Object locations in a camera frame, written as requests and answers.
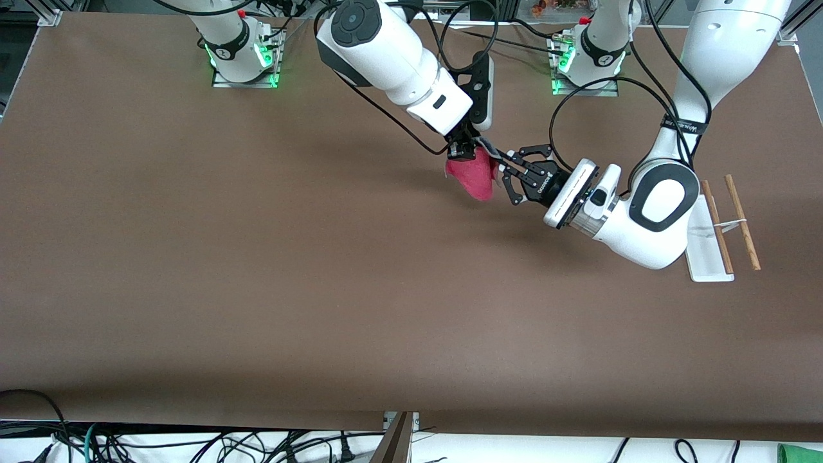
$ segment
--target green cable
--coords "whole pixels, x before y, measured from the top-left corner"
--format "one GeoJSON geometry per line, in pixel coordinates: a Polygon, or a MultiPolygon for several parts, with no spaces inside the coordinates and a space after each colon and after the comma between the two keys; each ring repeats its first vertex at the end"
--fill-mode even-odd
{"type": "Polygon", "coordinates": [[[89,426],[89,430],[86,431],[86,438],[83,439],[83,456],[86,458],[86,463],[91,463],[91,453],[89,452],[89,447],[91,447],[91,433],[95,430],[95,426],[97,423],[93,423],[89,426]]]}

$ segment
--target brown table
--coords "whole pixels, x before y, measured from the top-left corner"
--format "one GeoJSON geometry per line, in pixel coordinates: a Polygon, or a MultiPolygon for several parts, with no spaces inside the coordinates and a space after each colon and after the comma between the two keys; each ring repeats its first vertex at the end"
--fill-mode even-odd
{"type": "MultiPolygon", "coordinates": [[[[540,44],[521,31],[500,36],[540,44]]],[[[636,37],[672,84],[653,33],[636,37]]],[[[683,260],[642,269],[502,190],[471,200],[319,62],[309,28],[271,91],[210,88],[196,39],[181,16],[40,31],[0,125],[0,388],[90,421],[378,428],[414,409],[441,432],[823,435],[823,130],[792,48],[719,105],[696,159],[720,192],[735,175],[764,269],[735,234],[737,281],[696,284],[683,260]]],[[[446,48],[465,63],[481,43],[446,48]]],[[[493,57],[489,137],[546,143],[545,55],[493,57]]],[[[648,151],[662,111],[620,92],[563,109],[569,161],[648,151]]]]}

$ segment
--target red fabric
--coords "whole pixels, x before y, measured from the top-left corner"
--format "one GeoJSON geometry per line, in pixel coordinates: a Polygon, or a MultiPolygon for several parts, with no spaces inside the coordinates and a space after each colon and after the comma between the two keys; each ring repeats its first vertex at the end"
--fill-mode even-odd
{"type": "Polygon", "coordinates": [[[473,161],[446,161],[446,173],[457,179],[466,192],[479,201],[491,199],[496,168],[497,163],[482,147],[474,149],[473,161]]]}

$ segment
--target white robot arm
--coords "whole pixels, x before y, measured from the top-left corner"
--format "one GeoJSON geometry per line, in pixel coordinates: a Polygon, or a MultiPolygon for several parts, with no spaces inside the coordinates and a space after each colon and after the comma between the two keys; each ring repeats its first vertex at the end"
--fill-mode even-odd
{"type": "Polygon", "coordinates": [[[390,7],[383,0],[345,0],[319,28],[320,58],[350,85],[384,91],[392,103],[443,136],[466,122],[472,107],[475,110],[468,117],[472,129],[488,129],[491,59],[486,69],[479,70],[488,96],[479,107],[408,25],[415,13],[407,7],[390,7]]]}
{"type": "MultiPolygon", "coordinates": [[[[681,61],[712,107],[755,70],[788,6],[789,0],[701,0],[681,61]]],[[[382,0],[344,0],[318,32],[320,56],[351,85],[385,91],[410,115],[446,135],[465,122],[472,98],[423,48],[407,24],[410,19],[408,12],[382,0]]],[[[580,86],[612,77],[639,19],[636,0],[601,0],[592,23],[575,27],[577,53],[561,71],[580,86]]],[[[694,148],[708,112],[704,97],[682,72],[673,100],[679,120],[663,121],[652,150],[630,175],[628,196],[617,194],[619,166],[610,165],[598,179],[597,166],[583,159],[565,172],[552,159],[551,147],[541,145],[492,153],[501,158],[512,203],[536,201],[547,207],[543,222],[549,226],[571,225],[644,267],[668,266],[686,248],[689,218],[700,192],[697,176],[680,151],[694,148]],[[686,147],[678,148],[675,124],[685,133],[686,147]],[[541,154],[545,161],[526,161],[530,154],[541,154]],[[512,177],[520,180],[523,194],[514,190],[512,177]]]]}
{"type": "MultiPolygon", "coordinates": [[[[612,77],[620,71],[629,44],[629,34],[640,24],[642,10],[637,0],[600,0],[591,22],[572,28],[574,56],[559,70],[578,87],[612,77]]],[[[589,88],[604,87],[608,82],[589,88]]]]}
{"type": "MultiPolygon", "coordinates": [[[[232,10],[228,0],[166,0],[171,6],[190,12],[232,10]]],[[[187,15],[203,37],[212,66],[229,82],[251,82],[273,65],[272,27],[229,11],[220,15],[187,15]]]]}
{"type": "MultiPolygon", "coordinates": [[[[755,70],[788,7],[788,0],[701,0],[681,61],[713,107],[755,70]]],[[[691,150],[705,121],[704,98],[680,72],[673,100],[691,150]]],[[[520,157],[509,152],[508,159],[522,165],[520,157]]],[[[663,124],[651,152],[635,168],[625,198],[616,192],[620,173],[619,166],[610,165],[595,181],[597,167],[583,159],[570,175],[532,179],[532,184],[546,182],[544,192],[554,192],[538,201],[548,207],[543,221],[557,228],[571,225],[644,267],[668,266],[686,249],[686,229],[699,193],[694,171],[678,154],[677,132],[663,124]]]]}

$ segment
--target white floor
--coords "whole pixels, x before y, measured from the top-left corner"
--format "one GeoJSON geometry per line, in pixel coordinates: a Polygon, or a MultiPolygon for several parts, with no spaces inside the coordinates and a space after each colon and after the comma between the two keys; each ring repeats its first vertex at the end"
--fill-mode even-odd
{"type": "MultiPolygon", "coordinates": [[[[123,443],[163,444],[170,442],[203,441],[216,434],[165,434],[123,437],[123,443]]],[[[261,437],[266,447],[271,449],[285,436],[285,433],[263,433],[261,437]]],[[[311,437],[336,436],[338,432],[312,433],[311,437]]],[[[351,450],[356,454],[373,451],[380,437],[357,437],[350,439],[351,450]]],[[[523,436],[478,436],[462,434],[417,433],[411,449],[411,463],[427,463],[445,457],[444,463],[609,463],[614,456],[619,438],[592,437],[523,437],[523,436]]],[[[0,439],[0,463],[19,463],[34,460],[51,442],[49,438],[0,439]]],[[[247,441],[257,446],[256,440],[247,441]]],[[[731,441],[690,441],[695,448],[699,463],[729,463],[732,454],[731,441]]],[[[626,446],[620,463],[681,463],[673,449],[674,439],[631,439],[626,446]]],[[[823,443],[797,444],[802,447],[823,451],[823,443]]],[[[201,460],[213,463],[217,460],[220,445],[214,446],[201,460]]],[[[198,451],[200,445],[172,447],[166,449],[130,449],[137,463],[187,463],[198,451]]],[[[694,463],[686,449],[683,449],[688,463],[694,463]]],[[[340,455],[339,442],[333,443],[335,456],[340,455]]],[[[83,456],[75,452],[74,461],[83,462],[83,456]]],[[[325,463],[328,461],[328,447],[315,447],[297,455],[300,463],[325,463]]],[[[48,462],[67,461],[66,447],[57,445],[52,450],[48,462]]],[[[249,463],[251,458],[233,452],[226,463],[249,463]]],[[[737,455],[738,463],[777,463],[777,442],[743,442],[737,455]]]]}

